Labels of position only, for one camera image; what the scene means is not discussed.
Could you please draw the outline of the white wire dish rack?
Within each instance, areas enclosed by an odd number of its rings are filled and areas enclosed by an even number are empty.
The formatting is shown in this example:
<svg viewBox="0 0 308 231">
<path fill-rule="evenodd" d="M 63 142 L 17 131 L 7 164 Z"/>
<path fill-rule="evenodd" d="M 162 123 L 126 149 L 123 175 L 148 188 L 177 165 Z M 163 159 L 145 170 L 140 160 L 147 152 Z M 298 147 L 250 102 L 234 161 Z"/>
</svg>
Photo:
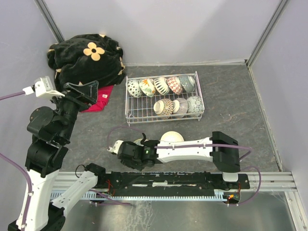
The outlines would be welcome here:
<svg viewBox="0 0 308 231">
<path fill-rule="evenodd" d="M 126 78 L 128 125 L 200 120 L 205 112 L 198 73 Z"/>
</svg>

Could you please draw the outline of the blue triangle patterned bowl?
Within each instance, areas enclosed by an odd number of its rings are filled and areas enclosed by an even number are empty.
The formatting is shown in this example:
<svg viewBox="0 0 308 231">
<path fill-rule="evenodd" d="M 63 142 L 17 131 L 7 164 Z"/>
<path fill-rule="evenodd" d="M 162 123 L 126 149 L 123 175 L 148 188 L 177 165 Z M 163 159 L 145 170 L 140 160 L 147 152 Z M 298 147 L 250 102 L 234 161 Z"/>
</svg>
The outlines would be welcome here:
<svg viewBox="0 0 308 231">
<path fill-rule="evenodd" d="M 183 92 L 183 87 L 180 83 L 180 80 L 177 76 L 174 77 L 169 77 L 167 79 L 167 84 L 169 86 L 169 88 L 177 95 L 182 94 Z"/>
</svg>

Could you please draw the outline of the multicolour bowl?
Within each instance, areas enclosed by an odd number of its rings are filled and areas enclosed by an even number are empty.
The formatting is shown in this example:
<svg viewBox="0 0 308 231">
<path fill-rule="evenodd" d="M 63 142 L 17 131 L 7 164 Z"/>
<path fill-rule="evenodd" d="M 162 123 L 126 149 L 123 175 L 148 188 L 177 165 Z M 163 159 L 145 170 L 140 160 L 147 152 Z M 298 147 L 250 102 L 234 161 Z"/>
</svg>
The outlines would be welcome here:
<svg viewBox="0 0 308 231">
<path fill-rule="evenodd" d="M 191 96 L 187 99 L 188 113 L 199 113 L 204 111 L 202 99 L 199 96 Z"/>
</svg>

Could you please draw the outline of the plain white bowl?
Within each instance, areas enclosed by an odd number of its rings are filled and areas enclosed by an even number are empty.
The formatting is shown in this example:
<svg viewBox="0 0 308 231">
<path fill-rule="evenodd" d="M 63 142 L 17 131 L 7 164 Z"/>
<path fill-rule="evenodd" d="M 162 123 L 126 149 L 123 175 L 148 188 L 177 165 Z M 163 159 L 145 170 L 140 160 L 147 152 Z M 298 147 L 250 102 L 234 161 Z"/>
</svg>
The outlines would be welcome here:
<svg viewBox="0 0 308 231">
<path fill-rule="evenodd" d="M 183 136 L 175 131 L 168 131 L 162 135 L 160 138 L 161 141 L 167 141 L 167 142 L 183 142 L 184 138 Z"/>
</svg>

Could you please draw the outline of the yellow teal sun bowl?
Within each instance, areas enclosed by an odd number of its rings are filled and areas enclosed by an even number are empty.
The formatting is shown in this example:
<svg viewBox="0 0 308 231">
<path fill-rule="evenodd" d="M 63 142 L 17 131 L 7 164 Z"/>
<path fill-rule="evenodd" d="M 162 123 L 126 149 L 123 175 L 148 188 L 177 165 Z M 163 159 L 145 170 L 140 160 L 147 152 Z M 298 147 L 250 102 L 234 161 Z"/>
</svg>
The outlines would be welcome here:
<svg viewBox="0 0 308 231">
<path fill-rule="evenodd" d="M 142 138 L 135 140 L 134 143 L 137 144 L 137 145 L 143 146 L 141 141 L 142 141 Z"/>
</svg>

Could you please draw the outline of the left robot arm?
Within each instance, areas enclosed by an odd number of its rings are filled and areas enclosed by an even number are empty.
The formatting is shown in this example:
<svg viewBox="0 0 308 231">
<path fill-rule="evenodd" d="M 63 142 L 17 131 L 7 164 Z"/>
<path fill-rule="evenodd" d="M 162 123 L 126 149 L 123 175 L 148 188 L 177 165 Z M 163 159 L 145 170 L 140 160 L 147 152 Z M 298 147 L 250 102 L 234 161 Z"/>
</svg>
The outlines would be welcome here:
<svg viewBox="0 0 308 231">
<path fill-rule="evenodd" d="M 61 97 L 51 99 L 56 109 L 43 106 L 31 114 L 27 131 L 32 134 L 32 144 L 25 169 L 17 167 L 27 181 L 25 198 L 19 218 L 8 225 L 8 230 L 59 231 L 80 198 L 94 186 L 106 184 L 105 168 L 90 163 L 68 190 L 50 200 L 77 115 L 97 102 L 98 85 L 98 81 L 84 85 L 66 83 Z"/>
</svg>

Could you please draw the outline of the purple striped bowl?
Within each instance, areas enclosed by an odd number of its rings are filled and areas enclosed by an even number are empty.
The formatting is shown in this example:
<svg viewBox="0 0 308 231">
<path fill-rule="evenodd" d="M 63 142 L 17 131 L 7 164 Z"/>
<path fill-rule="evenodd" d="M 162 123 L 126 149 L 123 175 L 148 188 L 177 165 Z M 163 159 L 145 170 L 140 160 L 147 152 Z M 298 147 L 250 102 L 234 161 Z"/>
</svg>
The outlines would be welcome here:
<svg viewBox="0 0 308 231">
<path fill-rule="evenodd" d="M 176 98 L 172 101 L 173 103 L 173 114 L 185 114 L 188 111 L 188 102 L 184 98 Z"/>
</svg>

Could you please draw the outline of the grey geometric patterned bowl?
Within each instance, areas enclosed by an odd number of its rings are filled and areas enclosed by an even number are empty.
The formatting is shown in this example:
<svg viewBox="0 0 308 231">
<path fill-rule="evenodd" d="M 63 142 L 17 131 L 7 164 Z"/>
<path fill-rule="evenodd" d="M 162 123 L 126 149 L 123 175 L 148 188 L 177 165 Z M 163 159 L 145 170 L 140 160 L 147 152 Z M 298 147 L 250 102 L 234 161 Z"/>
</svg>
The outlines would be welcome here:
<svg viewBox="0 0 308 231">
<path fill-rule="evenodd" d="M 187 93 L 192 93 L 194 91 L 195 81 L 192 76 L 182 75 L 182 76 L 179 76 L 179 80 L 184 90 Z"/>
</svg>

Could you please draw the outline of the brown scale patterned bowl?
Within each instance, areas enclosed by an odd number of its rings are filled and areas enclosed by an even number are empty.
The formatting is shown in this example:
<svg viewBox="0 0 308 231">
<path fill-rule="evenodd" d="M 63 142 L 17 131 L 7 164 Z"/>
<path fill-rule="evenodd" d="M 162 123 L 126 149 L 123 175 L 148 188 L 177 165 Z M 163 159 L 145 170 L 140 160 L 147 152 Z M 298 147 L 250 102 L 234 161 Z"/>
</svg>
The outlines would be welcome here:
<svg viewBox="0 0 308 231">
<path fill-rule="evenodd" d="M 154 104 L 153 109 L 159 116 L 171 115 L 173 113 L 173 103 L 167 98 L 160 99 Z"/>
</svg>

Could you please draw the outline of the red patterned bowl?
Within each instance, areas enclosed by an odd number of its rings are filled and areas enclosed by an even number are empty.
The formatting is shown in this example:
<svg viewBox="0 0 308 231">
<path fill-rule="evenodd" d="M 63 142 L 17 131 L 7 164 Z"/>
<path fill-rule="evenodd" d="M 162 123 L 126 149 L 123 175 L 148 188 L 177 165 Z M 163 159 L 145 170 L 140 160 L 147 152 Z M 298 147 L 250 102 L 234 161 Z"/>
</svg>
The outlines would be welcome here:
<svg viewBox="0 0 308 231">
<path fill-rule="evenodd" d="M 127 82 L 127 90 L 134 98 L 140 98 L 142 96 L 142 90 L 139 86 L 139 82 L 135 79 L 131 79 Z"/>
</svg>

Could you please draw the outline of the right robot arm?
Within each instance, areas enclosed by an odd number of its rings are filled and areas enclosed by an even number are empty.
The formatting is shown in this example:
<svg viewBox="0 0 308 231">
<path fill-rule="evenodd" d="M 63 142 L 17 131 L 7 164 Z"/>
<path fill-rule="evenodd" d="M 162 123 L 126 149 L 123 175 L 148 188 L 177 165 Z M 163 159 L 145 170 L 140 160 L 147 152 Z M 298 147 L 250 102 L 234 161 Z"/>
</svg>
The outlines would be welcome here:
<svg viewBox="0 0 308 231">
<path fill-rule="evenodd" d="M 212 162 L 222 172 L 221 184 L 226 188 L 232 188 L 238 183 L 238 173 L 241 170 L 238 141 L 220 131 L 214 131 L 212 136 L 194 141 L 146 140 L 144 136 L 138 145 L 131 141 L 117 140 L 110 147 L 110 152 L 115 154 L 122 164 L 139 171 L 172 161 Z"/>
</svg>

